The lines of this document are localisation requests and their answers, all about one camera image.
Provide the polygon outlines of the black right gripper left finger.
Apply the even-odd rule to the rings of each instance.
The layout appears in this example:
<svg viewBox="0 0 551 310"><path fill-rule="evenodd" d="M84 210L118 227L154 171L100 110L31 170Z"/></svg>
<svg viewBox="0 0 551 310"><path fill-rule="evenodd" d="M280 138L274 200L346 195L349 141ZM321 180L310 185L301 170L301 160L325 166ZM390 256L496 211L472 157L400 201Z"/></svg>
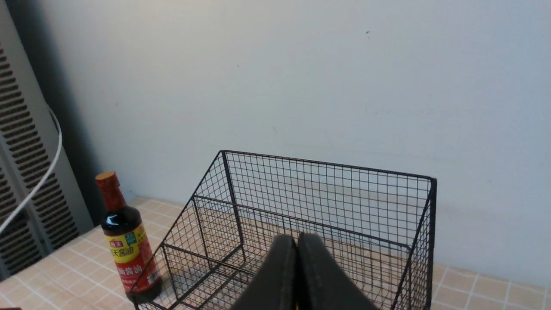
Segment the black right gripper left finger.
<svg viewBox="0 0 551 310"><path fill-rule="evenodd" d="M263 263L232 310L294 310L297 246L291 236L273 238Z"/></svg>

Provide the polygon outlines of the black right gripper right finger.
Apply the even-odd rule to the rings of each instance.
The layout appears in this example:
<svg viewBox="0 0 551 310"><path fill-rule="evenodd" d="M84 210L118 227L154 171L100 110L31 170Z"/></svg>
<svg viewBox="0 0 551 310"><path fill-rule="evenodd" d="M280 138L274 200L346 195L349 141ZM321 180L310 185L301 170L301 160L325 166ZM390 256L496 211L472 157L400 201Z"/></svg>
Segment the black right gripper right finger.
<svg viewBox="0 0 551 310"><path fill-rule="evenodd" d="M317 234L297 242L297 306L300 310L376 310L350 280Z"/></svg>

